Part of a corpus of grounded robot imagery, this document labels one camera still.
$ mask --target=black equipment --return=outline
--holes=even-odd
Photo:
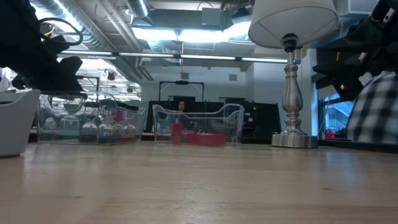
[[[348,34],[322,50],[350,54],[355,63],[329,62],[313,67],[314,72],[334,78],[333,86],[343,100],[355,100],[363,89],[358,80],[366,72],[398,73],[398,0],[380,0],[368,18],[351,26]]]
[[[62,19],[38,20],[28,0],[0,1],[0,21],[0,67],[9,67],[18,74],[12,81],[14,87],[20,90],[28,86],[42,91],[83,91],[75,77],[82,65],[80,58],[57,61],[57,54],[83,42],[81,31]],[[61,35],[42,34],[40,25],[47,21],[70,25],[80,39],[70,43]]]

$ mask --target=desk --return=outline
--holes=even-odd
[[[29,144],[2,224],[396,223],[398,155],[332,147]]]

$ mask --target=silver lamp base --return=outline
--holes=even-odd
[[[317,149],[318,138],[306,135],[274,134],[272,135],[272,146]]]

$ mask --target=window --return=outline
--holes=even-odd
[[[323,119],[325,119],[322,133],[325,133],[326,130],[328,130],[328,133],[330,131],[335,133],[347,126],[349,116],[354,107],[354,102],[343,101],[336,93],[331,96],[328,111],[326,111],[328,100],[329,97],[325,97],[324,99],[321,99],[318,104],[319,125],[321,125]]]

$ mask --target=person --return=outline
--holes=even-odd
[[[184,112],[184,111],[185,111],[185,102],[184,102],[184,101],[181,101],[181,102],[178,104],[178,111],[181,111],[181,112]]]
[[[398,75],[384,72],[357,97],[346,128],[358,142],[398,144]]]

